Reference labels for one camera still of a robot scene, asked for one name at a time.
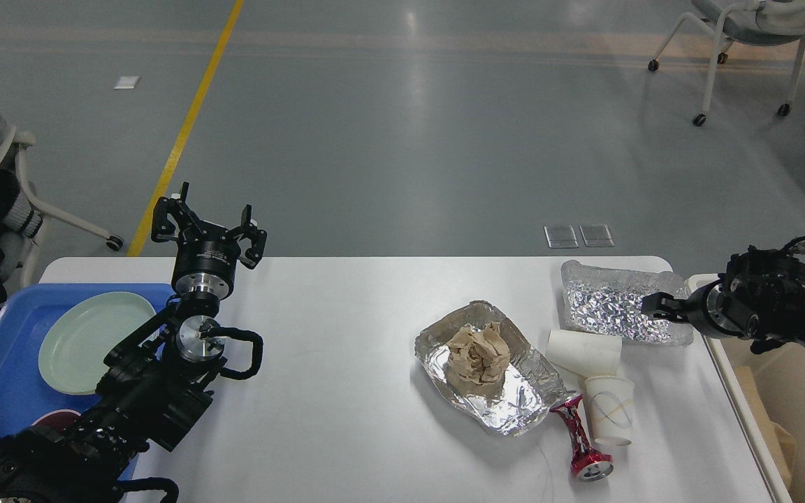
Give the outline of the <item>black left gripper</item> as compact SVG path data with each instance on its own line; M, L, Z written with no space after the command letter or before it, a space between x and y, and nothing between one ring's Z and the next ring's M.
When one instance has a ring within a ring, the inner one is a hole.
M238 261L255 270L264 257L268 233L253 219L252 205L242 210L242 222L233 229L204 222L191 210L191 185L183 182L179 194L160 197L154 204L150 239L177 242L171 286L175 293L213 293L223 300L233 293Z

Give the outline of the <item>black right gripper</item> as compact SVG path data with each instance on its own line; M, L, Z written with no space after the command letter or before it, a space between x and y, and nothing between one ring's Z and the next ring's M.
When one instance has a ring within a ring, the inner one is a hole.
M653 319L690 323L706 337L751 340L760 334L760 318L747 299L722 291L720 283L706 284L688 299L657 292L644 296L640 312Z

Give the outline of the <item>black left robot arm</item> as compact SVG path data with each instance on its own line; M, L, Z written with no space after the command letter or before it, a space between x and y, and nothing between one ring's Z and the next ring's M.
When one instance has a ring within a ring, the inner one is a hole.
M152 241L177 245L173 294L109 348L98 403L61 432L33 425L1 437L0 501L118 502L127 493L159 490L164 502L175 502L175 481L122 480L122 472L151 444L176 448L212 404L214 379L259 372L262 337L221 326L215 316L233 293L238 264L253 270L262 260L266 232L250 205L232 229L199 219L188 190L183 184L179 194L159 198L152 213Z

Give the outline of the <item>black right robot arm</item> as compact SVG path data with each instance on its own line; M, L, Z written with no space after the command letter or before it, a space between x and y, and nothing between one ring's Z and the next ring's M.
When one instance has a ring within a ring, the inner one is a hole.
M640 312L688 324L706 337L750 341L754 354L793 343L805 348L805 235L779 248L733 254L715 280L679 299L644 296Z

